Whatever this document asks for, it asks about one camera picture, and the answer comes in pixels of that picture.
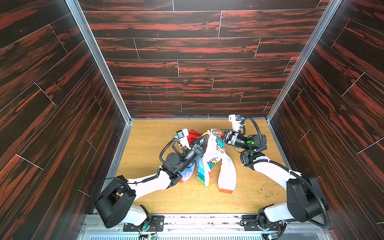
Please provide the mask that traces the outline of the colourful rainbow kids jacket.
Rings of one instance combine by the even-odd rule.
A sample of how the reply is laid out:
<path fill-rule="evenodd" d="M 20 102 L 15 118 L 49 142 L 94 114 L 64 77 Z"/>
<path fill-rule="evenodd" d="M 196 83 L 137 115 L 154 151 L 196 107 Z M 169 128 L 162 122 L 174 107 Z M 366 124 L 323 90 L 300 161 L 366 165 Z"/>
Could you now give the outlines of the colourful rainbow kids jacket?
<path fill-rule="evenodd" d="M 193 140 L 203 136 L 209 136 L 207 149 L 203 157 L 196 157 L 196 161 L 181 172 L 180 183 L 189 180 L 195 168 L 197 168 L 198 181 L 205 187 L 211 186 L 214 179 L 212 169 L 217 163 L 221 162 L 218 186 L 221 192 L 231 194 L 237 186 L 237 173 L 231 157 L 226 153 L 225 144 L 210 131 L 200 134 L 191 130 L 187 139 L 191 145 Z"/>

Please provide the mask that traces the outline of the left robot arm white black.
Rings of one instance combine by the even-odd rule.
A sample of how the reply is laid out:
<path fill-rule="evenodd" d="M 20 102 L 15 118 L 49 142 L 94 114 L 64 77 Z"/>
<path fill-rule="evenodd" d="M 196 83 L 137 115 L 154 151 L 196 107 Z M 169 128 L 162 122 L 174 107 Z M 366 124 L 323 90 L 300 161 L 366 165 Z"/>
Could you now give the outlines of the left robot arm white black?
<path fill-rule="evenodd" d="M 161 151 L 159 159 L 162 166 L 154 175 L 139 179 L 128 180 L 118 176 L 98 194 L 93 204 L 107 229 L 119 223 L 128 223 L 134 226 L 143 225 L 149 218 L 149 213 L 144 207 L 134 206 L 133 203 L 152 192 L 165 190 L 175 186 L 182 179 L 182 174 L 197 157 L 203 157 L 207 149 L 209 135 L 203 135 L 194 141 L 193 146 L 182 153 L 175 151 L 163 160 L 164 152 L 174 144 L 181 144 L 179 138 L 173 138 Z"/>

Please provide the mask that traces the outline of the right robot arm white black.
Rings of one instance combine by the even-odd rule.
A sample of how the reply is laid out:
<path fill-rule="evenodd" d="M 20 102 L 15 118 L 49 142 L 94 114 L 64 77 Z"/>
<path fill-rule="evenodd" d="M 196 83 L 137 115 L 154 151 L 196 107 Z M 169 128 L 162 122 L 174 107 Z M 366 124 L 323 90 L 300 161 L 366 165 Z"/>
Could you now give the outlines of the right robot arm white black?
<path fill-rule="evenodd" d="M 284 203 L 259 210 L 257 224 L 260 229 L 267 230 L 273 224 L 288 220 L 310 222 L 324 229 L 329 227 L 328 204 L 317 178 L 290 170 L 264 155 L 266 136 L 258 133 L 245 137 L 232 130 L 213 130 L 212 133 L 222 143 L 242 149 L 244 167 L 264 174 L 285 189 L 287 200 Z"/>

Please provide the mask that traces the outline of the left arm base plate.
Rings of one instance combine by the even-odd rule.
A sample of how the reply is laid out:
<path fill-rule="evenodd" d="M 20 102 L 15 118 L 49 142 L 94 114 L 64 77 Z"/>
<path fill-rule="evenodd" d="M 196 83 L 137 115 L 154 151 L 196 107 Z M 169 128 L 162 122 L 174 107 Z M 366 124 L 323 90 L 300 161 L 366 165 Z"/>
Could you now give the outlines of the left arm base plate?
<path fill-rule="evenodd" d="M 124 224 L 123 232 L 162 232 L 164 229 L 165 216 L 151 215 L 139 226 Z"/>

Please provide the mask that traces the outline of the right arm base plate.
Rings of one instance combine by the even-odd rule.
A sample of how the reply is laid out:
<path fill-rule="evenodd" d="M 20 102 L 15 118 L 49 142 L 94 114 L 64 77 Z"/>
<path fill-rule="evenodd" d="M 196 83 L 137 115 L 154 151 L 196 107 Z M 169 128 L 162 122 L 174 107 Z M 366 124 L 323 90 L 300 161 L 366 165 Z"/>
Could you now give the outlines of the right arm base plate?
<path fill-rule="evenodd" d="M 279 232 L 284 228 L 285 223 L 282 221 L 270 222 L 264 215 L 259 217 L 256 215 L 242 215 L 240 225 L 245 231 L 275 231 Z"/>

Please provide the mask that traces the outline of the aluminium front rail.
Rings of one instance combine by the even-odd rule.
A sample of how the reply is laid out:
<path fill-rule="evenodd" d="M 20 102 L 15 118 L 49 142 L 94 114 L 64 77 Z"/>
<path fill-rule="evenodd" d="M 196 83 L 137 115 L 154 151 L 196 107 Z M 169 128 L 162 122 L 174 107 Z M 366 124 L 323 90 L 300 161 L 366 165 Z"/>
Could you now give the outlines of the aluminium front rail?
<path fill-rule="evenodd" d="M 120 223 L 107 229 L 98 215 L 86 216 L 79 240 L 331 240 L 330 231 L 311 223 L 279 223 L 268 231 L 248 222 L 253 214 L 157 214 L 139 231 Z"/>

